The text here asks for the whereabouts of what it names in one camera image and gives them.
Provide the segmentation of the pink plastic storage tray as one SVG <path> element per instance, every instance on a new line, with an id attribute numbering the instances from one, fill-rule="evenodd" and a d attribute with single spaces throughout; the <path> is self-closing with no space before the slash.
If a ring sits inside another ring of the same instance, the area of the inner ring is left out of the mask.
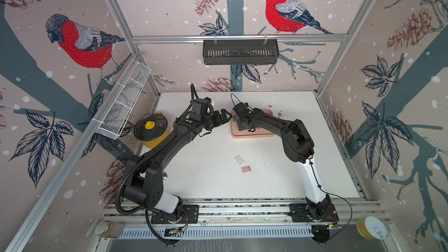
<path id="1" fill-rule="evenodd" d="M 255 131 L 250 131 L 250 127 L 243 123 L 235 112 L 231 112 L 232 119 L 230 121 L 231 124 L 231 134 L 234 139 L 246 139 L 246 138 L 265 138 L 265 137 L 273 137 L 275 134 L 269 132 L 263 128 L 256 128 Z"/>

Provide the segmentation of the white eraser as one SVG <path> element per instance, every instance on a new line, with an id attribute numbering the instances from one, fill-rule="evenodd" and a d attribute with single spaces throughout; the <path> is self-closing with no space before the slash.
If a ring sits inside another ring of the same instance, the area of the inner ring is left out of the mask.
<path id="1" fill-rule="evenodd" d="M 242 165 L 242 164 L 245 162 L 240 156 L 236 156 L 234 159 L 235 159 L 235 161 L 237 161 L 238 164 L 240 164 L 240 165 Z"/>

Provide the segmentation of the pink eraser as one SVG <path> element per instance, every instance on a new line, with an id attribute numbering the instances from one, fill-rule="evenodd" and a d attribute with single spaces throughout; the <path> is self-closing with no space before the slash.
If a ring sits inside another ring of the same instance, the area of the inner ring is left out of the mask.
<path id="1" fill-rule="evenodd" d="M 242 173 L 250 172 L 252 169 L 250 166 L 244 166 L 241 168 Z"/>

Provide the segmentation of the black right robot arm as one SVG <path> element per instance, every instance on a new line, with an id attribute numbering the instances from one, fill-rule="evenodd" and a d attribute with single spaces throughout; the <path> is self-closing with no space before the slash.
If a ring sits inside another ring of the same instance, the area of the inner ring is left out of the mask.
<path id="1" fill-rule="evenodd" d="M 325 219 L 338 222 L 339 218 L 330 194 L 324 191 L 315 170 L 315 144 L 304 123 L 298 119 L 294 121 L 279 119 L 259 108 L 251 108 L 246 103 L 238 103 L 233 111 L 239 120 L 249 127 L 249 131 L 262 128 L 281 138 L 284 153 L 296 164 L 304 183 L 308 217 L 316 222 Z"/>

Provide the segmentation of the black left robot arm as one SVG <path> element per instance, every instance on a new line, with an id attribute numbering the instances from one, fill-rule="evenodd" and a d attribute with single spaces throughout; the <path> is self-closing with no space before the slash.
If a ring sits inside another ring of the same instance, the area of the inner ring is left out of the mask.
<path id="1" fill-rule="evenodd" d="M 194 99 L 173 123 L 173 131 L 155 148 L 126 163 L 124 176 L 115 195 L 115 208 L 121 215 L 140 210 L 162 212 L 178 221 L 182 218 L 182 199 L 164 190 L 163 173 L 175 155 L 201 132 L 207 134 L 232 119 L 225 110 L 215 111 L 210 98 Z"/>

